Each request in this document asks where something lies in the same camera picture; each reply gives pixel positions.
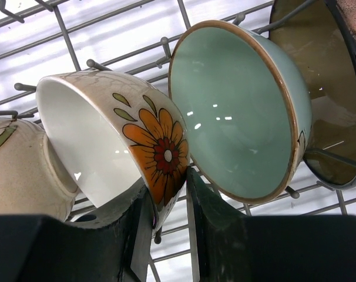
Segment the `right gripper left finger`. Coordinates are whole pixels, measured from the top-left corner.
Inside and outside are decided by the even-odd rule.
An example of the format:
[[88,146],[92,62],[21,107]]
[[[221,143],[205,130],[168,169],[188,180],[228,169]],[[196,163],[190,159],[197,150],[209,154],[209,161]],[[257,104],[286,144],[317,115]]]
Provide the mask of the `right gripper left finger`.
[[144,186],[73,223],[0,216],[0,281],[145,281],[152,223]]

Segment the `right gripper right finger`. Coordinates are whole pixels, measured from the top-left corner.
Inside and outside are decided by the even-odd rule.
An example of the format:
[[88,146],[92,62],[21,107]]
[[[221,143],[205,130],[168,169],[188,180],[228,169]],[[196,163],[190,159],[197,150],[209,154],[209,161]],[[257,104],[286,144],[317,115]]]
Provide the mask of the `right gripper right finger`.
[[356,281],[356,216],[247,216],[187,170],[194,281]]

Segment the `plain white bowl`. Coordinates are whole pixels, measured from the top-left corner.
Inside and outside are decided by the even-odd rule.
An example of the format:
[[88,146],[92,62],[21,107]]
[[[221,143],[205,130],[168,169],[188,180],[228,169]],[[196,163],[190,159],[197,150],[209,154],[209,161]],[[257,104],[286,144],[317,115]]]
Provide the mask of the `plain white bowl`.
[[84,195],[100,207],[143,180],[161,228],[190,160],[176,105],[145,80],[107,70],[43,77],[36,102],[54,151]]

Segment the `mint green bowl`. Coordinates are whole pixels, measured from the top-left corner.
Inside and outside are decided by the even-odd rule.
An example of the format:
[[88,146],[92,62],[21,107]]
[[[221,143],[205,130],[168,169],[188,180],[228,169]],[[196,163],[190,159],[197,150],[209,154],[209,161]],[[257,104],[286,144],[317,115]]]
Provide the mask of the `mint green bowl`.
[[174,48],[168,90],[194,164],[222,193],[257,204],[287,188],[313,115],[304,78],[279,46],[233,23],[199,22]]

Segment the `brown glazed bowl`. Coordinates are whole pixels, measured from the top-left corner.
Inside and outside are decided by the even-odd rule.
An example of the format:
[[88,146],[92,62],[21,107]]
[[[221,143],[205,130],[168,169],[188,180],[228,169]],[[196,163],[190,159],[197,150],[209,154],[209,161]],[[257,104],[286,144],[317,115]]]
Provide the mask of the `brown glazed bowl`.
[[270,21],[310,92],[306,165],[332,189],[356,187],[356,1],[275,1]]

